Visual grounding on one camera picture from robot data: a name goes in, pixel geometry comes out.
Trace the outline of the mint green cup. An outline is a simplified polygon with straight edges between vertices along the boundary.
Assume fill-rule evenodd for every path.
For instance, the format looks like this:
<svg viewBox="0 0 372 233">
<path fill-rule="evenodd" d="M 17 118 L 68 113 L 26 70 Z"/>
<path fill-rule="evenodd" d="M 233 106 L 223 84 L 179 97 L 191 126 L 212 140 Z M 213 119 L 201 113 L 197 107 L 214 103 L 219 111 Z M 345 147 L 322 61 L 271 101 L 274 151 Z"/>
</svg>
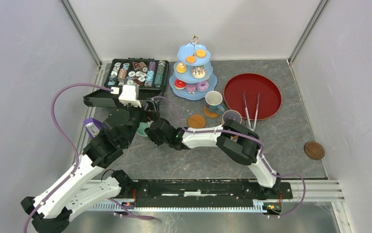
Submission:
<svg viewBox="0 0 372 233">
<path fill-rule="evenodd" d="M 147 137 L 145 130 L 151 125 L 150 122 L 140 122 L 136 133 L 142 137 Z"/>
</svg>

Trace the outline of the tan wooden coaster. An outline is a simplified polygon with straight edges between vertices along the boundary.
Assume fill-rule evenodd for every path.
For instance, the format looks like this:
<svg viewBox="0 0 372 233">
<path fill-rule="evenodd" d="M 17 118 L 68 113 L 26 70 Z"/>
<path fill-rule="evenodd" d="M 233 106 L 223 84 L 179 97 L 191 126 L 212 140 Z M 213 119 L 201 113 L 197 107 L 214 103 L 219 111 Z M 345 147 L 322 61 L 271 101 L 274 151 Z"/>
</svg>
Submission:
<svg viewBox="0 0 372 233">
<path fill-rule="evenodd" d="M 193 114 L 188 118 L 187 124 L 190 128 L 201 129 L 205 127 L 206 120 L 201 114 Z"/>
</svg>

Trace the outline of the red frosted donut cake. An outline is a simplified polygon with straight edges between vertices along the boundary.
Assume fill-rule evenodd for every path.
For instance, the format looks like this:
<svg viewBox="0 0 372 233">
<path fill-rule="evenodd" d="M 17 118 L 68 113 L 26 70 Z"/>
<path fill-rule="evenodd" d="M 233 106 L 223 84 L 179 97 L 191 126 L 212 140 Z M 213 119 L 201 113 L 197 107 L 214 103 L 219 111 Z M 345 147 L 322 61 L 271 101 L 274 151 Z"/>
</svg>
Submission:
<svg viewBox="0 0 372 233">
<path fill-rule="evenodd" d="M 178 90 L 183 90 L 185 89 L 187 83 L 179 80 L 179 79 L 176 79 L 175 82 L 174 82 L 174 87 Z"/>
</svg>

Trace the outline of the pink mousse cake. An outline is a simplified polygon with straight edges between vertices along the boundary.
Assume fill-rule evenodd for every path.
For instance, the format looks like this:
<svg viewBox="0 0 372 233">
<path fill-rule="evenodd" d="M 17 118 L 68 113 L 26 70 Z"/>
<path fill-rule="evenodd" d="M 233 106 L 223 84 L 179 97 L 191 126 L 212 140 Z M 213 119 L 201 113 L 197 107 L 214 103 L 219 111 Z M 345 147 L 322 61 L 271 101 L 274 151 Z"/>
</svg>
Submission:
<svg viewBox="0 0 372 233">
<path fill-rule="evenodd" d="M 186 85 L 186 91 L 189 93 L 189 94 L 194 94 L 196 92 L 196 89 L 197 89 L 197 86 L 195 83 L 188 83 Z"/>
</svg>

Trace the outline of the light orange wooden coaster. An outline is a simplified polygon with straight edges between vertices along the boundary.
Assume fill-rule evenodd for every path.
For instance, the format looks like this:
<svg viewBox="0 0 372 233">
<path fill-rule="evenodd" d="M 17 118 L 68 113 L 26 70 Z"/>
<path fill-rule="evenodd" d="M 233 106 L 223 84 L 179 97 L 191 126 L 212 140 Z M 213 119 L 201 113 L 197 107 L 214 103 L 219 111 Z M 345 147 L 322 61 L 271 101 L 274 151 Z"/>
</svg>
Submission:
<svg viewBox="0 0 372 233">
<path fill-rule="evenodd" d="M 219 113 L 211 113 L 207 106 L 203 108 L 203 113 L 209 118 L 217 118 L 219 116 Z"/>
</svg>

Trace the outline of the yellow mousse cake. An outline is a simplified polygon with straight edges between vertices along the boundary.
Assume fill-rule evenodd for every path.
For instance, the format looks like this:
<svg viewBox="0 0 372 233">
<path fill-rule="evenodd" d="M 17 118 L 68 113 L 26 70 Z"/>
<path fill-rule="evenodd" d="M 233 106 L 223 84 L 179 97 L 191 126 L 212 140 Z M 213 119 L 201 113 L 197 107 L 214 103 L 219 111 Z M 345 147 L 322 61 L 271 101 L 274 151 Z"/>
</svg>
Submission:
<svg viewBox="0 0 372 233">
<path fill-rule="evenodd" d="M 178 62 L 176 65 L 176 71 L 178 73 L 185 73 L 187 71 L 187 65 L 183 62 Z"/>
</svg>

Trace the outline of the blue three-tier cake stand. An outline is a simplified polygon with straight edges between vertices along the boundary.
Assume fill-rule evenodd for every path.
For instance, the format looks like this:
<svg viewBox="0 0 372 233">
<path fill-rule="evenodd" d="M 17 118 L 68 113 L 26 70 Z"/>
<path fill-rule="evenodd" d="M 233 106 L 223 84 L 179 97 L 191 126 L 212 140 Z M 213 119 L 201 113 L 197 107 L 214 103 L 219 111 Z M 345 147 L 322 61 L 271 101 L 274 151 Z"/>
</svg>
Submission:
<svg viewBox="0 0 372 233">
<path fill-rule="evenodd" d="M 218 79 L 210 62 L 211 53 L 199 43 L 198 36 L 182 45 L 177 53 L 178 61 L 173 65 L 169 84 L 178 97 L 186 100 L 201 100 L 213 91 Z"/>
</svg>

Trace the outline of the purple sprinkled donut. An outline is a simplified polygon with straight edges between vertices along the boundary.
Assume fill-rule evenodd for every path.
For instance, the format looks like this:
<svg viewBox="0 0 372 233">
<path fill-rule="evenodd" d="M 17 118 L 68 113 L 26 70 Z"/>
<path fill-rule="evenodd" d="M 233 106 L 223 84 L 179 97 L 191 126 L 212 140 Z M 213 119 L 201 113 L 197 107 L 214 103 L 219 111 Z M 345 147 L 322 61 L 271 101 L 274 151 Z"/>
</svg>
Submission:
<svg viewBox="0 0 372 233">
<path fill-rule="evenodd" d="M 209 89 L 210 85 L 208 81 L 202 81 L 196 84 L 196 89 L 200 92 L 205 92 Z"/>
</svg>

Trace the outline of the white mug blue handle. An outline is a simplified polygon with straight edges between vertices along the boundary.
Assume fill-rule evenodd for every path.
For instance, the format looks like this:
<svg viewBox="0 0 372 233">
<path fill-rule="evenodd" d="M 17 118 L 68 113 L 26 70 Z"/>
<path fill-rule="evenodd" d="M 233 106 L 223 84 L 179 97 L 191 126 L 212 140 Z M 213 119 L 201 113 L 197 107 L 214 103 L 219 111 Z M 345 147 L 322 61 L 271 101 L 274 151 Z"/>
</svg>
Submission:
<svg viewBox="0 0 372 233">
<path fill-rule="evenodd" d="M 225 112 L 224 107 L 222 107 L 223 96 L 218 91 L 210 91 L 205 95 L 205 105 L 208 107 L 211 113 L 223 114 Z"/>
</svg>

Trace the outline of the white chocolate drizzled donut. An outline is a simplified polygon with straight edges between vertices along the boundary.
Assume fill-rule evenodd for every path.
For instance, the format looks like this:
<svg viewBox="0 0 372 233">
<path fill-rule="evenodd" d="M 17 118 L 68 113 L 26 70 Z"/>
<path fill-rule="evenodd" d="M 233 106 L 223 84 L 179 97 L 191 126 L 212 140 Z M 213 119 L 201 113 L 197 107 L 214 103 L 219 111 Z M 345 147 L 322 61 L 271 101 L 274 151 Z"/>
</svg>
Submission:
<svg viewBox="0 0 372 233">
<path fill-rule="evenodd" d="M 192 69 L 192 76 L 196 79 L 202 79 L 206 76 L 206 69 L 203 66 L 194 67 Z"/>
</svg>

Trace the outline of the rose gold marble mug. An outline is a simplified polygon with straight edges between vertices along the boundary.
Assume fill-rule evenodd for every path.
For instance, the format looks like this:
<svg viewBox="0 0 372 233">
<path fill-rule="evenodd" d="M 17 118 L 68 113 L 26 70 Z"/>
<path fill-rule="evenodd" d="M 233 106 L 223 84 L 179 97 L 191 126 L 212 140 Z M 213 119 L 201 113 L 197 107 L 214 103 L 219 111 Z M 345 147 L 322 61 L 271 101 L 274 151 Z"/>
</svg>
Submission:
<svg viewBox="0 0 372 233">
<path fill-rule="evenodd" d="M 226 120 L 233 120 L 239 124 L 242 123 L 242 116 L 241 114 L 236 110 L 227 110 L 225 111 L 221 116 L 221 124 L 224 124 Z"/>
</svg>

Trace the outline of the round orange waffle cookie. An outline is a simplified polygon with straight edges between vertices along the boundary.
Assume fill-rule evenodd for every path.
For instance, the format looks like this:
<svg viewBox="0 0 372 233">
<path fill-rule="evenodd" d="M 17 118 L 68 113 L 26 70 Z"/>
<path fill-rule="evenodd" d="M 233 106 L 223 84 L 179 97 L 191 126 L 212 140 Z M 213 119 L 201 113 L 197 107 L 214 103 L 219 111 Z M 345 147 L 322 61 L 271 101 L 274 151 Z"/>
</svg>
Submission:
<svg viewBox="0 0 372 233">
<path fill-rule="evenodd" d="M 196 50 L 195 55 L 199 58 L 204 58 L 206 56 L 206 50 L 198 49 Z"/>
</svg>

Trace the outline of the dark brown wooden coaster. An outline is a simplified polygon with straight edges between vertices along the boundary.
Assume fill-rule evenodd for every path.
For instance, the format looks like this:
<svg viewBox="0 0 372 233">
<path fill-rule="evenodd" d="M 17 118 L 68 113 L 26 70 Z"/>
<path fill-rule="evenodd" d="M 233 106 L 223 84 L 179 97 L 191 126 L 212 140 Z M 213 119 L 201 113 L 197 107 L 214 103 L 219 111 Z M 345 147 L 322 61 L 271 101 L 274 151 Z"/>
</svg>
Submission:
<svg viewBox="0 0 372 233">
<path fill-rule="evenodd" d="M 306 155 L 313 160 L 321 160 L 325 156 L 325 150 L 321 144 L 309 141 L 304 145 Z"/>
</svg>

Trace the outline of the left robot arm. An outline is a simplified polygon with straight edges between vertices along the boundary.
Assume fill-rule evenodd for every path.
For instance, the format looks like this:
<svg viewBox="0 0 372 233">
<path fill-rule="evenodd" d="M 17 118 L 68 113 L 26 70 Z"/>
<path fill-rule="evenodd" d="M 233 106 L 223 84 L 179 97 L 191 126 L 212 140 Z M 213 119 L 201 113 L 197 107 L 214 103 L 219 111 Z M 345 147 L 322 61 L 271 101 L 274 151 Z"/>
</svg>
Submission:
<svg viewBox="0 0 372 233">
<path fill-rule="evenodd" d="M 134 183 L 123 170 L 82 193 L 79 190 L 104 172 L 131 145 L 141 123 L 157 120 L 154 99 L 120 103 L 102 122 L 102 128 L 77 155 L 75 163 L 50 188 L 36 197 L 25 197 L 21 206 L 38 233 L 61 233 L 82 212 L 103 200 L 133 193 Z"/>
</svg>

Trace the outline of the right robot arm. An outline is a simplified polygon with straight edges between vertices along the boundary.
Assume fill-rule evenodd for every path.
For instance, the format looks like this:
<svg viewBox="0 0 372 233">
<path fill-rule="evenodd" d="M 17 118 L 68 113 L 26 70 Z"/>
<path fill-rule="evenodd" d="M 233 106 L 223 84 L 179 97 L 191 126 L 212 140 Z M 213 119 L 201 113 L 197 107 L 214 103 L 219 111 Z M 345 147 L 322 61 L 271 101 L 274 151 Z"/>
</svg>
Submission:
<svg viewBox="0 0 372 233">
<path fill-rule="evenodd" d="M 161 118 L 147 127 L 145 133 L 156 145 L 167 144 L 175 150 L 219 148 L 234 162 L 251 170 L 264 197 L 273 198 L 280 192 L 281 178 L 266 160 L 259 136 L 236 121 L 227 120 L 216 127 L 195 129 L 175 128 Z"/>
</svg>

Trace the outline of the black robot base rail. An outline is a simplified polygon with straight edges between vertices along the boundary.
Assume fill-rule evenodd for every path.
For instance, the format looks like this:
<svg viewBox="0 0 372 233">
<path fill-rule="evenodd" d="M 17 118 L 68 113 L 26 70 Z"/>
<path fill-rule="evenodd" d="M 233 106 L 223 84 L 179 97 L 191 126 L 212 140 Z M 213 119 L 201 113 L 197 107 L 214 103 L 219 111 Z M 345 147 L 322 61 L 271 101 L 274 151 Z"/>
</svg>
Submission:
<svg viewBox="0 0 372 233">
<path fill-rule="evenodd" d="M 137 212 L 262 213 L 280 218 L 300 204 L 344 202 L 340 185 L 333 180 L 283 179 L 277 194 L 267 193 L 256 180 L 135 180 L 130 193 L 97 201 L 91 211 L 122 213 L 121 205 Z"/>
</svg>

